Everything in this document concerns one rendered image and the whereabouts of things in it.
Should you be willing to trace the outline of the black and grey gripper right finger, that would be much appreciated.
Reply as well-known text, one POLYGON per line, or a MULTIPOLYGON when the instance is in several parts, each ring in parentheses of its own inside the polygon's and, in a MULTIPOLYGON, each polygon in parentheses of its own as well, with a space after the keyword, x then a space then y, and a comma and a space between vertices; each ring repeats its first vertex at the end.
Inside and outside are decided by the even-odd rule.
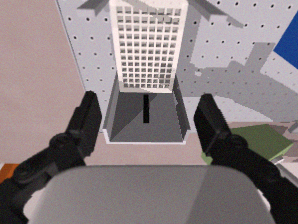
POLYGON ((249 149, 242 136, 232 134, 221 114, 212 94, 201 95, 193 120, 203 153, 213 159, 210 165, 246 174, 269 202, 275 224, 298 224, 298 187, 282 177, 275 164, 249 149))

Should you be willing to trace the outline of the blue open box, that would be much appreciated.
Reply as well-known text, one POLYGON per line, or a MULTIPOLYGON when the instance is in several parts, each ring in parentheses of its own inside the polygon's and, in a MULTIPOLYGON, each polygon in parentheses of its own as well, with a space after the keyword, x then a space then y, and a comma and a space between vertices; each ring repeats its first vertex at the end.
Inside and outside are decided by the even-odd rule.
POLYGON ((298 69, 298 11, 273 51, 298 69))

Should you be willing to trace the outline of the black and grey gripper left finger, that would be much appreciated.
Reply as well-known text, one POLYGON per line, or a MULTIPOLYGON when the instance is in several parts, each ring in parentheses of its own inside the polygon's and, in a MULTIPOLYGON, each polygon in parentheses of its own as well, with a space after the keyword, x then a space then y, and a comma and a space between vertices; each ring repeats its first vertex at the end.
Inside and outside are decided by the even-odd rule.
POLYGON ((23 210, 32 195, 56 174, 86 165, 84 159, 94 152, 101 121, 97 94, 86 91, 65 133, 53 136, 47 148, 20 163, 13 176, 0 183, 0 224, 28 224, 23 210))

